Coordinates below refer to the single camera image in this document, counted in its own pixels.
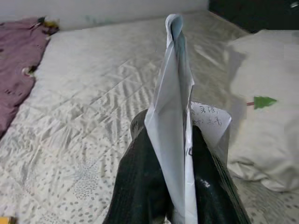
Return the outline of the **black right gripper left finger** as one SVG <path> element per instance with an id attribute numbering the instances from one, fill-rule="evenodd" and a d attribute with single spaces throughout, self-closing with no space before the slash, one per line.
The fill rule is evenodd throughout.
<path id="1" fill-rule="evenodd" d="M 161 166 L 139 112 L 130 124 L 132 141 L 118 166 L 105 224 L 163 224 L 173 203 Z"/>

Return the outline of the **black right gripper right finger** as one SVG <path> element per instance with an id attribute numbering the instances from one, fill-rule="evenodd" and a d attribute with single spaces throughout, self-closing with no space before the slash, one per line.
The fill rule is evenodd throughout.
<path id="1" fill-rule="evenodd" d="M 199 127 L 192 127 L 192 160 L 198 222 L 250 224 L 227 167 L 211 151 Z"/>

